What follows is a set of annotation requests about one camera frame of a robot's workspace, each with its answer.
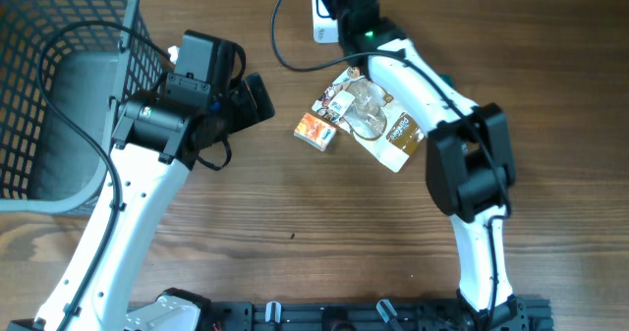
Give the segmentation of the beige snack pouch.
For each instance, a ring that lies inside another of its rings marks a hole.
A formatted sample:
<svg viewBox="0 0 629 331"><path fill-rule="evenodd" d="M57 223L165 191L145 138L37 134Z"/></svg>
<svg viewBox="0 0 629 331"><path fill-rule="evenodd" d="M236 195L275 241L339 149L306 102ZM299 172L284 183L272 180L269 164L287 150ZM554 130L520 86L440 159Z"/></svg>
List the beige snack pouch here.
<svg viewBox="0 0 629 331"><path fill-rule="evenodd" d="M357 67L347 68L314 102L312 110L348 133L394 173L403 168L424 138L404 106Z"/></svg>

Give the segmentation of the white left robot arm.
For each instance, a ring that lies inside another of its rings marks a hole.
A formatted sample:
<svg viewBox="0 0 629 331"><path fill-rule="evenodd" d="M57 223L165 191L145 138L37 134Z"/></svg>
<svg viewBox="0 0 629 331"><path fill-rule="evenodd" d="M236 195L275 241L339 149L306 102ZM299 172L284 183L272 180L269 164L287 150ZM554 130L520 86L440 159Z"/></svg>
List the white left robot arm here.
<svg viewBox="0 0 629 331"><path fill-rule="evenodd" d="M129 309L166 208L200 152L274 116L260 75L233 71L246 54L235 42L188 32L174 70L130 97L107 155L112 170L62 279L32 319L11 330L205 330L211 301L171 288Z"/></svg>

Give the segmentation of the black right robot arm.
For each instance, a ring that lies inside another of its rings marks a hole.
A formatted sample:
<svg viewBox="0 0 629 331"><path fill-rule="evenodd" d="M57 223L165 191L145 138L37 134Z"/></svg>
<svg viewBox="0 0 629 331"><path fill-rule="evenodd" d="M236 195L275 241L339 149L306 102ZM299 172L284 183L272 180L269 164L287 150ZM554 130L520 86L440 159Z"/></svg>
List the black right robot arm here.
<svg viewBox="0 0 629 331"><path fill-rule="evenodd" d="M453 225L461 266L458 295L477 329L513 316L502 228L511 214L515 166L503 111L463 96L383 17L378 0L330 0L350 63L389 92L427 139L426 183Z"/></svg>

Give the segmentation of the white barcode scanner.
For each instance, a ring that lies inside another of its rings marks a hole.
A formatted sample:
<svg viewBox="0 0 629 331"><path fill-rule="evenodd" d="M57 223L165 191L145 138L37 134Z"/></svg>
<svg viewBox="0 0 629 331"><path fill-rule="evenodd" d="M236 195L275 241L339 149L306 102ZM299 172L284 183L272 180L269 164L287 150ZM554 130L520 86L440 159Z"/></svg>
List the white barcode scanner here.
<svg viewBox="0 0 629 331"><path fill-rule="evenodd" d="M314 41L319 44L338 42L338 25L331 16L329 0L311 0Z"/></svg>

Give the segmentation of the blue mouthwash bottle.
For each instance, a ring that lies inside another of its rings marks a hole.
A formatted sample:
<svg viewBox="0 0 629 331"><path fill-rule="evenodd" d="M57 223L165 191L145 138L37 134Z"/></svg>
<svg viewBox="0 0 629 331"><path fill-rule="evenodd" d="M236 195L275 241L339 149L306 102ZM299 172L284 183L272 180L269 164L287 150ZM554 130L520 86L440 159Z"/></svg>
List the blue mouthwash bottle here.
<svg viewBox="0 0 629 331"><path fill-rule="evenodd" d="M453 79L446 74L441 74L440 77L452 88L455 87Z"/></svg>

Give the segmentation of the orange small box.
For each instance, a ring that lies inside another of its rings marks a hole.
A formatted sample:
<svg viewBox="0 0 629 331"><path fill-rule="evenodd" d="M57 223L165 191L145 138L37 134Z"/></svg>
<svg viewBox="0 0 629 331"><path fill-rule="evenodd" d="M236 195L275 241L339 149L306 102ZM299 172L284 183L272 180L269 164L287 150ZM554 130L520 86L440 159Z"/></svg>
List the orange small box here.
<svg viewBox="0 0 629 331"><path fill-rule="evenodd" d="M326 151L336 135L336 128L320 118L306 113L294 130L294 136L320 151Z"/></svg>

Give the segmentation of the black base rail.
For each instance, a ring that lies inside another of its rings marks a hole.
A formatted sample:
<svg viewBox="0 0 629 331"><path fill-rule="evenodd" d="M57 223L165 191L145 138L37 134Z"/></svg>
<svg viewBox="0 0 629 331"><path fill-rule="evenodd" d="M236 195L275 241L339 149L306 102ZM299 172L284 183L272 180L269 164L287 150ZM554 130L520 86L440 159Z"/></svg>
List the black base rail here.
<svg viewBox="0 0 629 331"><path fill-rule="evenodd" d="M202 330L482 330L457 301L419 300L378 303L228 303L213 302ZM552 331L548 300L517 298L499 306L492 330Z"/></svg>

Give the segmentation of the grey plastic mesh basket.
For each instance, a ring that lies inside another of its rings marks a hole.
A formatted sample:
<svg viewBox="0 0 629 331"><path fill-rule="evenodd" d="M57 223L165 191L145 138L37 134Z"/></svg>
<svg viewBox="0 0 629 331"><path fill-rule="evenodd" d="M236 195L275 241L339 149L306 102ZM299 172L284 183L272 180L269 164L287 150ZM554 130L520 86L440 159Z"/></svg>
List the grey plastic mesh basket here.
<svg viewBox="0 0 629 331"><path fill-rule="evenodd" d="M1 0L1 209L88 214L117 112L151 87L141 0Z"/></svg>

